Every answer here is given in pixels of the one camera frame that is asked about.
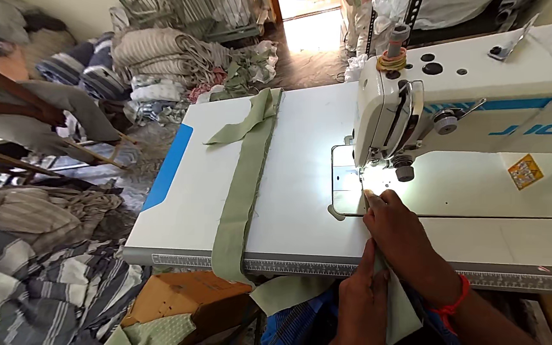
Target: human hand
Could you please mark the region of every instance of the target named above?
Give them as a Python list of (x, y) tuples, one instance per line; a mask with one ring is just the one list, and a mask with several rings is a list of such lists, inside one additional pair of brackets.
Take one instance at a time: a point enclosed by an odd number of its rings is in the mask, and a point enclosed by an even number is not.
[(437, 308), (456, 302), (461, 280), (433, 250), (418, 216), (392, 190), (364, 193), (370, 208), (363, 222), (398, 277)]
[(59, 127), (65, 126), (65, 114), (61, 109), (48, 103), (43, 104), (39, 109), (42, 111), (44, 118), (48, 120), (48, 124)]
[(332, 345), (384, 345), (387, 336), (389, 270), (374, 275), (376, 244), (367, 240), (359, 266), (340, 283), (338, 331)]

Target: brand logo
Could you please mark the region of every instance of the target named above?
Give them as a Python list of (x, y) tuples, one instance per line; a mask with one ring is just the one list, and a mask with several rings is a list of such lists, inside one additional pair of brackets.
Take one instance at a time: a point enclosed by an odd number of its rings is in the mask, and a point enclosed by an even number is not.
[[(503, 136), (514, 133), (519, 128), (518, 125), (512, 125), (501, 132), (491, 132), (490, 136)], [(528, 129), (523, 133), (526, 134), (552, 134), (552, 123), (550, 125), (534, 125), (532, 128)]]

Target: red thread bracelet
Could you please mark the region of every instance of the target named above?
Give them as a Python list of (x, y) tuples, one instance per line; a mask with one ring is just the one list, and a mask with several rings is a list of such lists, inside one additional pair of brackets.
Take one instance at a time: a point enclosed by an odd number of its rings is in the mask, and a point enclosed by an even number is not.
[(455, 304), (451, 306), (444, 306), (440, 309), (429, 308), (429, 311), (433, 311), (434, 313), (440, 316), (440, 319), (444, 323), (444, 326), (447, 327), (447, 329), (453, 332), (453, 334), (455, 335), (457, 335), (457, 333), (455, 333), (455, 331), (453, 330), (453, 327), (451, 327), (451, 324), (449, 322), (449, 316), (455, 315), (457, 307), (459, 306), (459, 304), (461, 304), (461, 301), (463, 301), (464, 298), (467, 296), (468, 292), (470, 292), (470, 281), (467, 280), (467, 278), (463, 274), (460, 274), (459, 278), (461, 279), (461, 296), (459, 297), (459, 299), (457, 299), (457, 302), (455, 302)]

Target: knob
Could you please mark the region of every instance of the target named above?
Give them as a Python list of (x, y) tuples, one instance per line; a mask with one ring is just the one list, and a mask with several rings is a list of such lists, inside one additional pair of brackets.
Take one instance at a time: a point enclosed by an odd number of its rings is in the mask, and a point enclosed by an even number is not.
[(433, 123), (433, 129), (439, 135), (449, 134), (457, 129), (457, 118), (455, 116), (447, 116)]
[(400, 166), (395, 169), (395, 175), (399, 182), (412, 181), (415, 178), (415, 169), (410, 165)]

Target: warning sticker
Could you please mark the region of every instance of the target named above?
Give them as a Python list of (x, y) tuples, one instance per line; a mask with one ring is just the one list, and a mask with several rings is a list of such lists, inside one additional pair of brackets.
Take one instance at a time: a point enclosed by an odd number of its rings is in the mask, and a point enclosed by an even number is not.
[(528, 185), (538, 181), (544, 175), (542, 175), (541, 169), (538, 164), (533, 160), (532, 155), (529, 153), (519, 160), (515, 165), (508, 169), (512, 181), (515, 182), (519, 190), (524, 189)]

